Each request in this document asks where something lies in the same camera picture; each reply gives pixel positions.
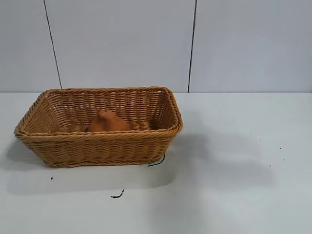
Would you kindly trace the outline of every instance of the rectangular basket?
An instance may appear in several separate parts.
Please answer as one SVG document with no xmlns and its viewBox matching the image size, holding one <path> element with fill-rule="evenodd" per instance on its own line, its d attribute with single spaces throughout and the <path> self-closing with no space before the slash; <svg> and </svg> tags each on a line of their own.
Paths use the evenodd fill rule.
<svg viewBox="0 0 312 234">
<path fill-rule="evenodd" d="M 90 124 L 101 109 L 115 112 L 131 130 L 61 132 L 71 124 Z M 14 134 L 54 167 L 131 165 L 160 160 L 182 126 L 167 88 L 53 89 L 38 97 Z"/>
</svg>

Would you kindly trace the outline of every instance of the white wall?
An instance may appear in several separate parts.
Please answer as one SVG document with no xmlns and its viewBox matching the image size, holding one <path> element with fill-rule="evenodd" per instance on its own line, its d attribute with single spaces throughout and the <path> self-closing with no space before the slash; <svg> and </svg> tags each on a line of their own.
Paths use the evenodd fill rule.
<svg viewBox="0 0 312 234">
<path fill-rule="evenodd" d="M 193 0 L 47 0 L 62 86 L 186 92 Z"/>
<path fill-rule="evenodd" d="M 59 88 L 42 0 L 0 1 L 0 92 Z"/>
<path fill-rule="evenodd" d="M 190 91 L 311 91 L 311 10 L 311 0 L 198 0 Z"/>
</svg>

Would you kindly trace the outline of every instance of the debris speck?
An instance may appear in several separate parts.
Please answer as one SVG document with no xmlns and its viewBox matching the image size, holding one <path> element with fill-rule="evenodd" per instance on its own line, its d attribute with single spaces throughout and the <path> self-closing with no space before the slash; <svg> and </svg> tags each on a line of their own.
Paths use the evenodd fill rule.
<svg viewBox="0 0 312 234">
<path fill-rule="evenodd" d="M 123 189 L 122 190 L 122 192 L 121 192 L 121 194 L 119 195 L 119 196 L 111 196 L 111 198 L 120 198 L 122 195 L 123 195 L 123 192 L 124 192 L 125 190 Z"/>
</svg>

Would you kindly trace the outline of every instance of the orange object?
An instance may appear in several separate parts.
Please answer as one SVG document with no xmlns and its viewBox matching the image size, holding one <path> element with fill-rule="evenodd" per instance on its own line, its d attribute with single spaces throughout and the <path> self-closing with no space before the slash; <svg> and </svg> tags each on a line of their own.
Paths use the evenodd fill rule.
<svg viewBox="0 0 312 234">
<path fill-rule="evenodd" d="M 129 124 L 112 111 L 101 110 L 90 123 L 87 132 L 129 131 Z"/>
</svg>

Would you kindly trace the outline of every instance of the basket weave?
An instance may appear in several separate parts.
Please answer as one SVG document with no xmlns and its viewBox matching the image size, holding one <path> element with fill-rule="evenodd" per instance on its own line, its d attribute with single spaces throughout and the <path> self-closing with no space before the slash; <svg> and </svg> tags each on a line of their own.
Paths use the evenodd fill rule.
<svg viewBox="0 0 312 234">
<path fill-rule="evenodd" d="M 131 131 L 61 131 L 72 124 L 89 125 L 101 109 L 116 112 Z M 53 89 L 38 97 L 14 134 L 54 167 L 131 165 L 160 160 L 182 126 L 167 88 Z"/>
</svg>

